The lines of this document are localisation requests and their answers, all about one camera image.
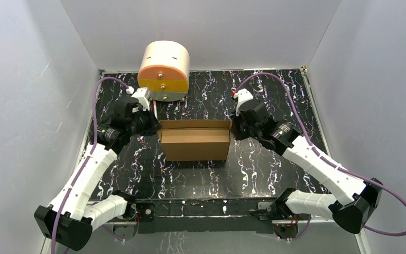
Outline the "brown cardboard box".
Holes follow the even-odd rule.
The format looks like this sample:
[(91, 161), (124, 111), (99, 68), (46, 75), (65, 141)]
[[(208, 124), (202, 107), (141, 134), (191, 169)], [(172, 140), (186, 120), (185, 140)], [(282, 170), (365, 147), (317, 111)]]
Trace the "brown cardboard box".
[(225, 161), (229, 120), (161, 120), (161, 147), (167, 161)]

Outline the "round white drawer cabinet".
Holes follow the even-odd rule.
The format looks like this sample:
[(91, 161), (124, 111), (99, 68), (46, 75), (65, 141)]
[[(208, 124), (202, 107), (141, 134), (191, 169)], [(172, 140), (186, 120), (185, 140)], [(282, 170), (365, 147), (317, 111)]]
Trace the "round white drawer cabinet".
[(137, 82), (150, 91), (150, 99), (160, 102), (183, 100), (189, 91), (190, 56), (174, 41), (150, 43), (144, 51)]

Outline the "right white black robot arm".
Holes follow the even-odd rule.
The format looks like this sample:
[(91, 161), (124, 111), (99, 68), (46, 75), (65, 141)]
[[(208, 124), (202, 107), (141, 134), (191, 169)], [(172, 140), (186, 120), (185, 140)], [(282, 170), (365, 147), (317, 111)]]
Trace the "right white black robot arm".
[(236, 104), (231, 115), (236, 140), (253, 138), (263, 147), (298, 165), (324, 185), (330, 194), (307, 193), (287, 188), (273, 208), (283, 219), (310, 214), (334, 220), (342, 229), (358, 234), (376, 209), (382, 190), (333, 167), (322, 152), (315, 153), (302, 131), (291, 122), (276, 121), (266, 107), (249, 100)]

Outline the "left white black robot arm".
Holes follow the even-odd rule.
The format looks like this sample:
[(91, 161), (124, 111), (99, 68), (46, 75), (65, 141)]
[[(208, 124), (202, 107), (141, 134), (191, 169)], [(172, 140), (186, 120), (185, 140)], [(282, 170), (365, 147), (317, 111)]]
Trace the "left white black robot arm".
[(146, 95), (134, 93), (116, 101), (109, 120), (95, 127), (94, 141), (86, 146), (85, 158), (63, 189), (48, 206), (40, 205), (34, 212), (42, 234), (51, 239), (52, 253), (56, 243), (81, 250), (93, 231), (116, 217), (139, 218), (135, 197), (120, 190), (94, 205), (88, 201), (131, 137), (155, 135), (160, 127)]

